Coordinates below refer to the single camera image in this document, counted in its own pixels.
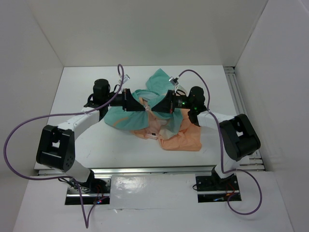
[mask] orange cloth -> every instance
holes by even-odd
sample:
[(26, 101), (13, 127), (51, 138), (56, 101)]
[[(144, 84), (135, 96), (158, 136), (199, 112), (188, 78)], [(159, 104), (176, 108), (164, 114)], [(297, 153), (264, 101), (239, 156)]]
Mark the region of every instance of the orange cloth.
[(164, 139), (162, 132), (160, 133), (161, 126), (168, 123), (167, 120), (161, 120), (157, 118), (149, 109), (147, 102), (140, 99), (140, 102), (148, 109), (149, 127), (141, 130), (132, 130), (131, 132), (142, 138), (154, 138), (158, 139), (160, 146), (164, 150), (171, 151), (199, 151), (202, 148), (200, 143), (201, 129), (200, 127), (192, 124), (189, 120), (187, 109), (181, 109), (183, 115), (183, 121), (181, 123), (178, 134), (172, 136), (169, 139)]

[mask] white wall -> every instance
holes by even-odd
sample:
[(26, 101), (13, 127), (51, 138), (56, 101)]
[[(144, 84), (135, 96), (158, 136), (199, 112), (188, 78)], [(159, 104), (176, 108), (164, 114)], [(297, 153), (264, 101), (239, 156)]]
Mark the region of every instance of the white wall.
[(64, 66), (235, 66), (267, 0), (27, 0)]
[(269, 0), (236, 76), (295, 232), (308, 231), (309, 0)]
[[(50, 112), (63, 66), (23, 0), (0, 1), (0, 147), (20, 122)], [(47, 119), (24, 126), (9, 143), (12, 165), (31, 174)], [(27, 181), (0, 158), (0, 225), (13, 230)]]

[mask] teal cloth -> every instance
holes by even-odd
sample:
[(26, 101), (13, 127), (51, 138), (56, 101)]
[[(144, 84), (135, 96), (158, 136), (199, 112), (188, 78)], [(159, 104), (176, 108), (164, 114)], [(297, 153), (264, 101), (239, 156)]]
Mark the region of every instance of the teal cloth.
[[(162, 69), (157, 70), (154, 75), (148, 79), (146, 87), (147, 89), (136, 90), (132, 93), (132, 96), (137, 101), (139, 101), (139, 97), (142, 97), (148, 102), (150, 108), (157, 105), (164, 98), (168, 89), (174, 89), (174, 86), (169, 82), (169, 76)], [(183, 121), (183, 115), (180, 109), (175, 109), (172, 114), (160, 112), (153, 113), (160, 119), (169, 119), (169, 123), (162, 127), (169, 130), (171, 135), (178, 133)], [(105, 115), (104, 121), (106, 124), (117, 129), (128, 131), (140, 130), (149, 126), (148, 114), (146, 111), (127, 112), (124, 111), (122, 107), (111, 107)]]

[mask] gray wall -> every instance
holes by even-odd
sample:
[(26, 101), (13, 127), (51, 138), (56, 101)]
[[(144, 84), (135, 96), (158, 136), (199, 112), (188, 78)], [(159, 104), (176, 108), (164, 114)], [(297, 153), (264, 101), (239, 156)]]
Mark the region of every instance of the gray wall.
[[(0, 147), (20, 122), (51, 110), (63, 66), (23, 0), (0, 1)], [(9, 143), (12, 165), (31, 174), (40, 131), (47, 119), (22, 127)], [(13, 230), (27, 180), (0, 157), (0, 227)]]
[(309, 227), (308, 7), (309, 0), (269, 0), (236, 66), (262, 157), (275, 171), (295, 232)]
[(64, 66), (235, 66), (267, 0), (27, 0)]

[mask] purple cable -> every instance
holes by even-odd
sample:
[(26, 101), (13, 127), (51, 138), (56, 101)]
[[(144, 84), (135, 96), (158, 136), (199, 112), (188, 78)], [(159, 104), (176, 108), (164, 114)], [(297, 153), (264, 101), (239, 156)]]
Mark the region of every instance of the purple cable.
[[(22, 175), (21, 173), (19, 173), (18, 171), (16, 171), (12, 165), (10, 164), (9, 160), (8, 160), (8, 157), (7, 157), (7, 146), (8, 146), (8, 143), (9, 143), (9, 140), (10, 138), (12, 137), (12, 135), (15, 133), (15, 131), (18, 130), (18, 128), (20, 128), (21, 126), (25, 125), (26, 123), (29, 123), (29, 122), (32, 122), (34, 120), (37, 120), (37, 119), (41, 119), (41, 118), (46, 118), (46, 117), (55, 117), (55, 116), (75, 116), (75, 115), (83, 115), (83, 114), (89, 114), (95, 110), (99, 110), (105, 106), (107, 106), (109, 103), (111, 103), (112, 100), (114, 100), (114, 98), (118, 95), (118, 93), (120, 92), (121, 90), (121, 87), (122, 87), (122, 84), (123, 84), (123, 81), (124, 81), (124, 76), (125, 76), (125, 72), (124, 72), (124, 68), (121, 64), (118, 64), (117, 66), (117, 69), (118, 69), (118, 74), (121, 75), (121, 83), (120, 83), (120, 86), (118, 88), (118, 90), (116, 91), (115, 95), (108, 101), (106, 102), (105, 104), (93, 109), (93, 110), (89, 110), (89, 111), (86, 111), (86, 112), (78, 112), (78, 113), (64, 113), (64, 114), (53, 114), (53, 115), (43, 115), (43, 116), (39, 116), (39, 117), (34, 117), (34, 118), (31, 118), (31, 119), (28, 119), (22, 123), (20, 123), (18, 126), (16, 126), (12, 131), (11, 133), (8, 135), (8, 137), (6, 138), (5, 140), (5, 143), (4, 143), (4, 146), (3, 146), (3, 157), (4, 157), (4, 161), (6, 163), (6, 165), (9, 167), (9, 169), (14, 173), (16, 174), (17, 176), (21, 177), (21, 178), (24, 178), (24, 179), (27, 179), (27, 180), (53, 180), (53, 179), (58, 179), (58, 178), (68, 178), (68, 177), (71, 177), (71, 176), (54, 176), (54, 177), (44, 177), (44, 178), (33, 178), (33, 177), (29, 177), (29, 176), (25, 176), (25, 175)], [(86, 228), (88, 228), (88, 222), (89, 222), (89, 216), (90, 216), (90, 213), (93, 209), (93, 207), (90, 209), (90, 212), (89, 212), (89, 215), (88, 215), (88, 220), (86, 219), (86, 214), (85, 214), (85, 210), (84, 210), (84, 202), (83, 202), (83, 197), (82, 197), (82, 192), (79, 188), (79, 185), (77, 184), (77, 181), (75, 179), (73, 179), (74, 183), (76, 184), (77, 186), (77, 189), (79, 190), (79, 194), (80, 194), (80, 199), (81, 199), (81, 206), (82, 206), (82, 211), (83, 211), (83, 216), (84, 216), (84, 220), (85, 220), (85, 225), (86, 225)]]
[[(208, 89), (208, 86), (206, 84), (206, 82), (204, 81), (204, 79), (194, 70), (191, 70), (191, 69), (187, 69), (187, 70), (184, 70), (179, 76), (181, 76), (184, 72), (193, 72), (195, 73), (201, 80), (202, 82), (204, 83), (206, 89), (207, 89), (207, 93), (208, 93), (208, 103), (207, 103), (207, 109), (209, 109), (209, 104), (210, 104), (210, 99), (211, 99), (211, 95), (210, 95), (210, 92), (209, 92), (209, 89)], [(230, 199), (231, 197), (233, 197), (235, 194), (232, 194), (228, 197), (227, 199), (227, 204), (228, 204), (228, 207), (230, 207), (230, 209), (234, 212), (234, 213), (237, 213), (239, 215), (250, 215), (250, 214), (254, 214), (256, 211), (258, 211), (258, 209), (261, 207), (261, 204), (262, 204), (262, 199), (263, 199), (263, 196), (262, 196), (262, 190), (261, 190), (261, 187), (259, 185), (259, 183), (257, 182), (256, 178), (250, 174), (248, 171), (245, 171), (243, 169), (232, 169), (232, 170), (229, 170), (229, 171), (224, 171), (224, 166), (223, 166), (223, 156), (224, 156), (224, 148), (223, 148), (223, 138), (222, 138), (222, 134), (221, 134), (221, 131), (220, 131), (220, 124), (219, 124), (219, 121), (216, 117), (216, 115), (214, 115), (211, 111), (209, 111), (209, 114), (214, 118), (214, 120), (216, 121), (216, 124), (217, 124), (217, 128), (218, 128), (218, 132), (219, 132), (219, 140), (220, 140), (220, 152), (221, 152), (221, 172), (223, 174), (227, 174), (227, 173), (231, 173), (231, 172), (236, 172), (236, 171), (241, 171), (241, 172), (244, 172), (246, 174), (248, 174), (249, 176), (252, 177), (252, 179), (255, 181), (258, 189), (259, 189), (259, 193), (260, 193), (260, 202), (259, 202), (259, 205), (256, 207), (256, 209), (254, 209), (253, 211), (251, 212), (248, 212), (248, 213), (242, 213), (242, 212), (238, 212), (236, 211), (235, 209), (233, 209), (230, 205)]]
[(204, 85), (205, 85), (205, 87), (207, 89), (207, 93), (208, 93), (207, 109), (209, 109), (209, 104), (211, 102), (211, 94), (209, 92), (209, 89), (208, 89), (208, 86), (207, 86), (206, 82), (204, 81), (204, 79), (196, 71), (194, 71), (192, 69), (186, 69), (186, 70), (182, 71), (182, 73), (179, 74), (179, 77), (181, 75), (183, 75), (185, 72), (193, 72), (193, 73), (195, 73), (201, 79), (201, 81), (204, 83)]

